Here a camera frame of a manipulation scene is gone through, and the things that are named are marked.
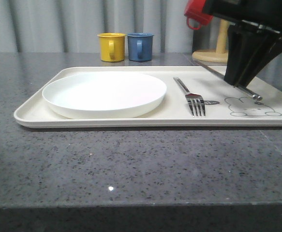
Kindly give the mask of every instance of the mug handle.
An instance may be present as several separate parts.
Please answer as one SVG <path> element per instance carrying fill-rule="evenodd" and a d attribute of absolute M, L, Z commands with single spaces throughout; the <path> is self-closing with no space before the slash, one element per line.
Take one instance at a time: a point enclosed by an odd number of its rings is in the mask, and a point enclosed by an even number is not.
<path fill-rule="evenodd" d="M 197 28 L 194 28 L 194 27 L 190 26 L 190 24 L 189 24 L 189 19 L 190 19 L 190 18 L 187 17 L 186 23 L 187 23 L 187 26 L 188 26 L 190 29 L 192 29 L 192 30 L 199 30 L 199 29 L 201 28 L 201 24 L 200 24 L 200 23 L 199 23 L 199 26 L 198 26 Z"/>
<path fill-rule="evenodd" d="M 115 59 L 115 49 L 114 49 L 114 41 L 110 40 L 108 42 L 108 48 L 109 48 L 109 53 L 110 53 L 110 57 L 111 59 Z"/>
<path fill-rule="evenodd" d="M 136 46 L 137 46 L 137 58 L 138 59 L 142 59 L 143 58 L 143 43 L 141 40 L 138 40 L 136 42 Z"/>

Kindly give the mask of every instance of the fork handle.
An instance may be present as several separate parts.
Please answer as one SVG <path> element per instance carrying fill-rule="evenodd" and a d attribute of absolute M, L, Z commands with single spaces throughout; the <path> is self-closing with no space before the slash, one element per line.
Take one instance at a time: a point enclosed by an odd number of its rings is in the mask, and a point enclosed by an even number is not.
<path fill-rule="evenodd" d="M 185 86 L 185 84 L 178 78 L 178 77 L 173 77 L 173 79 L 179 84 L 179 86 L 186 92 L 186 93 L 190 93 L 189 89 L 187 88 L 187 86 Z"/>

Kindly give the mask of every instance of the metal fork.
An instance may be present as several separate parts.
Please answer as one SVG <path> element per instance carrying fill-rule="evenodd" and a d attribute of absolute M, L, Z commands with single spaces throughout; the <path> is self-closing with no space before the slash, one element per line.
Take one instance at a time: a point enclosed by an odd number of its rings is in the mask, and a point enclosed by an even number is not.
<path fill-rule="evenodd" d="M 185 91 L 185 97 L 193 117 L 205 117 L 205 105 L 203 97 L 199 94 L 191 93 L 189 89 L 185 86 L 185 84 L 182 82 L 182 80 L 178 77 L 173 77 L 173 79 Z"/>

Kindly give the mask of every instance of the plate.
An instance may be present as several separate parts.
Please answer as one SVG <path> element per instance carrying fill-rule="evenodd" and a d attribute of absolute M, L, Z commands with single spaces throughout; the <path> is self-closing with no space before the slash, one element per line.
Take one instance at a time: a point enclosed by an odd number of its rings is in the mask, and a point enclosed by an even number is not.
<path fill-rule="evenodd" d="M 72 118 L 132 118 L 162 102 L 166 84 L 135 72 L 86 72 L 47 85 L 42 96 L 56 113 Z"/>

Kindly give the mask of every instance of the white tray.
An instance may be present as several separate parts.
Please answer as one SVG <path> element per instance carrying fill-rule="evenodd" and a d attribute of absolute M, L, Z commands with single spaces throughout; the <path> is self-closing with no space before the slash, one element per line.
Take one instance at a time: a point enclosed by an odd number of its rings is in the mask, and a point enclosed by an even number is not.
<path fill-rule="evenodd" d="M 220 73 L 226 69 L 213 68 Z M 136 118 L 68 119 L 48 108 L 42 97 L 46 85 L 72 74 L 100 71 L 129 71 L 155 76 L 166 83 L 166 96 L 156 109 Z M 206 117 L 192 117 L 174 76 L 179 77 L 191 92 L 201 94 L 204 100 L 219 101 L 220 104 L 206 105 Z M 255 104 L 239 89 L 199 66 L 73 67 L 62 70 L 46 83 L 14 112 L 14 117 L 17 123 L 29 128 L 282 126 L 282 92 L 257 77 L 248 88 L 263 97 L 262 104 Z"/>

